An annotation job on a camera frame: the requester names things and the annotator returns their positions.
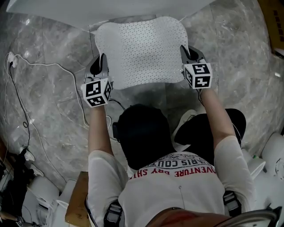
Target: wrist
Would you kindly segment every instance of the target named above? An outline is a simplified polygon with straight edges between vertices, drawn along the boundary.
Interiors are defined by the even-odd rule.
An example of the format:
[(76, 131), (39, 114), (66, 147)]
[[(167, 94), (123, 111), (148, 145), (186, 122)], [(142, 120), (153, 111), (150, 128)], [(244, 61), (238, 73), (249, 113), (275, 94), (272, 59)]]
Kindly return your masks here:
[(210, 93), (211, 88), (204, 88), (202, 89), (202, 92), (200, 93), (201, 99), (206, 96), (208, 93)]
[(91, 108), (91, 112), (101, 112), (101, 111), (105, 111), (104, 105)]

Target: white perforated board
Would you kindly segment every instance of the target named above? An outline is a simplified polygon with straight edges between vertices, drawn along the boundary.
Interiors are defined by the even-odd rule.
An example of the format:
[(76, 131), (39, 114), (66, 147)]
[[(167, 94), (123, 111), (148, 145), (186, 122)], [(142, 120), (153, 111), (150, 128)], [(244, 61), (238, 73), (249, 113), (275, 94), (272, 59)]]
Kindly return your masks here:
[(105, 23), (95, 36), (115, 89), (184, 79), (180, 46), (188, 49), (183, 25), (171, 17), (136, 23)]

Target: person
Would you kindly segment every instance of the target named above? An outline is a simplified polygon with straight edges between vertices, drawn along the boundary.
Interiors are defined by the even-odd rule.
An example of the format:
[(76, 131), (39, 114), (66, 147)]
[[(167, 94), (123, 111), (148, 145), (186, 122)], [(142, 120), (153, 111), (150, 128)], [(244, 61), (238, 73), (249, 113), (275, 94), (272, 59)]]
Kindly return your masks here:
[(244, 115), (225, 110), (212, 89), (203, 89), (206, 114), (187, 111), (174, 132), (159, 109), (134, 105), (117, 124), (130, 168), (128, 177), (110, 145), (104, 106), (91, 110), (89, 189), (86, 199), (92, 226), (104, 226), (105, 214), (118, 199), (127, 227), (213, 227), (229, 218), (223, 195), (234, 192), (241, 211), (251, 211), (255, 188), (241, 151)]

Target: white cable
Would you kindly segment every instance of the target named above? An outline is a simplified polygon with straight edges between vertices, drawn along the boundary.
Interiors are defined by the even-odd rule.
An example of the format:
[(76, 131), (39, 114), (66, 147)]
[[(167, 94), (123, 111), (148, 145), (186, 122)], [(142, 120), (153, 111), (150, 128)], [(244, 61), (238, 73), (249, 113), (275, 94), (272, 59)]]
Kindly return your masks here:
[(183, 18), (181, 18), (181, 19), (179, 20), (179, 22), (183, 21), (186, 17), (187, 17), (187, 16), (184, 16)]
[[(110, 120), (110, 124), (109, 124), (108, 127), (107, 127), (107, 130), (110, 130), (110, 126), (111, 126), (111, 123), (112, 123), (112, 119), (111, 119), (111, 117), (110, 117), (109, 115), (106, 115), (106, 117)], [(109, 136), (109, 137), (110, 137), (110, 140), (117, 142), (117, 140), (114, 139), (113, 137), (111, 137), (111, 136)]]
[[(7, 66), (6, 66), (6, 58), (7, 58), (8, 55), (9, 54), (6, 54), (5, 62), (4, 62), (4, 67), (5, 67), (5, 71), (6, 71), (7, 75), (9, 75), (9, 73), (7, 71), (7, 69), (8, 69), (8, 61), (7, 61)], [(6, 133), (6, 138), (7, 138), (7, 145), (6, 145), (6, 153), (5, 153), (5, 158), (4, 158), (3, 163), (6, 160), (6, 155), (8, 153), (8, 146), (9, 146), (9, 139), (8, 139), (8, 134), (7, 134), (7, 119), (6, 119), (6, 113), (7, 113), (7, 111), (6, 111), (6, 93), (7, 93), (7, 85), (8, 85), (9, 80), (10, 80), (10, 77), (8, 76), (8, 80), (7, 80), (6, 85), (5, 85), (5, 103), (4, 103), (4, 107), (5, 107), (5, 133)]]
[(237, 129), (237, 127), (234, 125), (234, 123), (232, 123), (233, 124), (233, 126), (235, 127), (235, 129), (237, 130), (237, 132), (238, 132), (238, 134), (239, 134), (239, 136), (240, 136), (240, 141), (242, 141), (242, 139), (241, 139), (241, 134), (239, 133), (239, 130)]
[(38, 131), (38, 129), (36, 128), (36, 126), (35, 126), (35, 124), (33, 123), (33, 121), (31, 120), (31, 118), (30, 118), (30, 116), (29, 116), (29, 114), (28, 114), (28, 112), (27, 112), (27, 109), (26, 109), (26, 107), (25, 107), (25, 105), (24, 105), (24, 103), (23, 103), (23, 101), (22, 101), (22, 98), (21, 98), (21, 96), (20, 96), (20, 94), (19, 94), (19, 91), (18, 91), (18, 88), (17, 88), (16, 85), (15, 85), (15, 88), (16, 88), (16, 92), (17, 92), (17, 94), (18, 94), (18, 96), (19, 96), (19, 101), (20, 101), (21, 104), (23, 105), (24, 111), (26, 112), (26, 114), (27, 114), (27, 116), (28, 116), (28, 118), (29, 118), (29, 122), (34, 126), (35, 130), (36, 130), (37, 133), (38, 133), (39, 141), (40, 141), (41, 146), (42, 146), (42, 148), (43, 148), (45, 157), (46, 157), (47, 160), (50, 162), (50, 164), (51, 164), (52, 167), (55, 169), (55, 171), (58, 173), (58, 175), (59, 175), (60, 177), (62, 177), (62, 179), (63, 179), (63, 180), (65, 181), (65, 183), (66, 183), (66, 180), (64, 179), (64, 177), (58, 172), (58, 170), (55, 168), (55, 166), (53, 165), (53, 163), (52, 163), (52, 162), (50, 161), (50, 159), (48, 158), (48, 156), (47, 156), (47, 154), (46, 154), (46, 151), (45, 151), (45, 149), (44, 149), (43, 143), (42, 143), (42, 141), (41, 141), (41, 137), (40, 137), (39, 131)]
[(75, 86), (75, 91), (76, 91), (76, 95), (77, 95), (77, 100), (78, 100), (78, 103), (79, 103), (79, 106), (81, 108), (81, 111), (82, 111), (82, 114), (83, 114), (83, 120), (84, 120), (84, 124), (85, 126), (89, 127), (89, 124), (87, 123), (86, 121), (86, 117), (85, 117), (85, 112), (84, 112), (84, 109), (83, 109), (83, 104), (81, 103), (81, 100), (79, 98), (79, 93), (78, 93), (78, 90), (77, 90), (77, 85), (76, 85), (76, 77), (75, 75), (68, 71), (67, 69), (64, 69), (61, 65), (59, 65), (58, 63), (51, 63), (51, 64), (43, 64), (43, 63), (29, 63), (26, 59), (24, 59), (21, 55), (17, 54), (15, 56), (19, 56), (21, 59), (23, 59), (27, 64), (29, 64), (30, 66), (54, 66), (54, 65), (57, 65), (59, 68), (61, 68), (63, 71), (69, 73), (72, 75), (73, 77), (73, 80), (74, 80), (74, 86)]

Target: power outlet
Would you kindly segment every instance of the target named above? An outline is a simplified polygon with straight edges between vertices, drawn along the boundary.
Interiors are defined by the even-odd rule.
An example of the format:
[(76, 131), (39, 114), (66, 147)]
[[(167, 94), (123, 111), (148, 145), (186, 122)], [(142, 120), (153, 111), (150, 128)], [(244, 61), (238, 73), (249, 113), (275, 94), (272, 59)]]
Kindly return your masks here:
[(11, 62), (13, 63), (12, 64), (13, 68), (16, 68), (18, 64), (18, 59), (12, 51), (9, 52), (9, 56), (8, 56), (8, 63), (11, 63)]

